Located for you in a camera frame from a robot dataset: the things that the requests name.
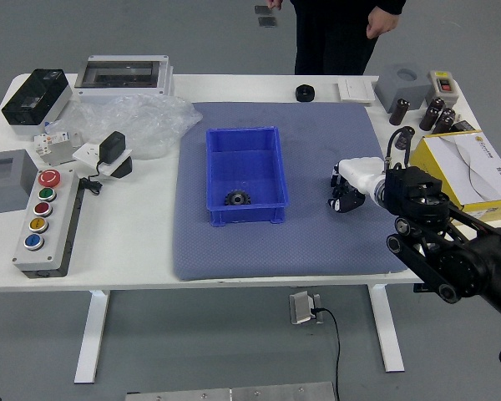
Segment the person's left hand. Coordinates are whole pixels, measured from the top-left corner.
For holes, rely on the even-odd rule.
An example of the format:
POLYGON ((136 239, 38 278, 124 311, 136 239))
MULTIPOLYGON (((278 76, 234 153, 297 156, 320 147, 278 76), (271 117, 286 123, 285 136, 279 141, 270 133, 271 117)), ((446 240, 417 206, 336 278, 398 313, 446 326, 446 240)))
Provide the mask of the person's left hand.
POLYGON ((367 38, 374 39, 390 32, 398 25, 400 16, 388 13, 379 7, 375 7, 368 15, 367 38))

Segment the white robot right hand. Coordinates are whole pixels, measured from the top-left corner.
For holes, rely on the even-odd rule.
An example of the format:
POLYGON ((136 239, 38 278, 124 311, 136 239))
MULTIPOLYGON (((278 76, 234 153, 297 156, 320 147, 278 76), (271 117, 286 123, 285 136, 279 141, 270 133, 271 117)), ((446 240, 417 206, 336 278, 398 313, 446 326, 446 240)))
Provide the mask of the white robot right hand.
POLYGON ((384 207, 384 162, 377 157, 363 157, 339 161, 331 174, 331 199, 328 205, 338 213, 347 213, 360 207, 369 196, 384 207))

